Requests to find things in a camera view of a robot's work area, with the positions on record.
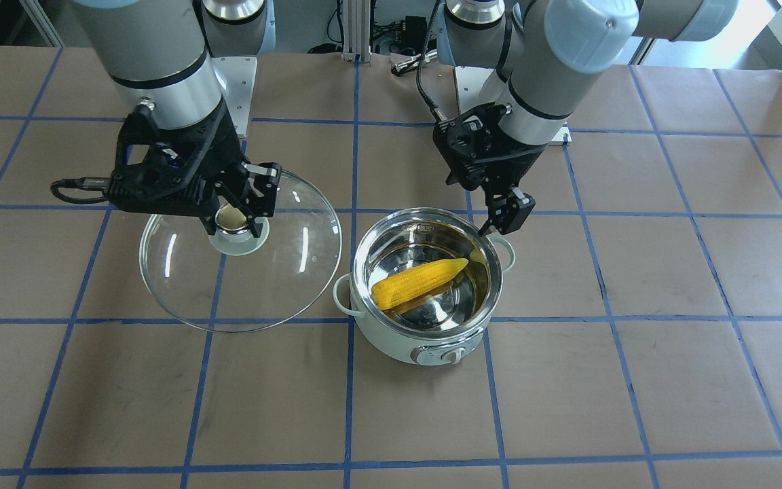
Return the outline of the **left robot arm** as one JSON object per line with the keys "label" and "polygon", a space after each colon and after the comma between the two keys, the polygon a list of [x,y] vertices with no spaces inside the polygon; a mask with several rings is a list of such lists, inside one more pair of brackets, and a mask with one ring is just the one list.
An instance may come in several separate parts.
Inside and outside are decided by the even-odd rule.
{"label": "left robot arm", "polygon": [[480,102],[456,117],[426,99],[447,184],[481,189],[480,235],[519,231],[535,200],[519,183],[632,37],[705,41],[735,1],[438,1],[439,60],[490,68]]}

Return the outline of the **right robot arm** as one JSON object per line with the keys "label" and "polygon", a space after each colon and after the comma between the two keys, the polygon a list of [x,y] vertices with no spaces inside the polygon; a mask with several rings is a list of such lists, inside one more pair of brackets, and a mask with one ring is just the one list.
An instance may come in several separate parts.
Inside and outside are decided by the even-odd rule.
{"label": "right robot arm", "polygon": [[75,1],[96,55],[132,103],[108,177],[62,179],[62,201],[199,219],[208,235],[269,232],[282,169],[241,149],[236,81],[217,69],[274,46],[270,1]]}

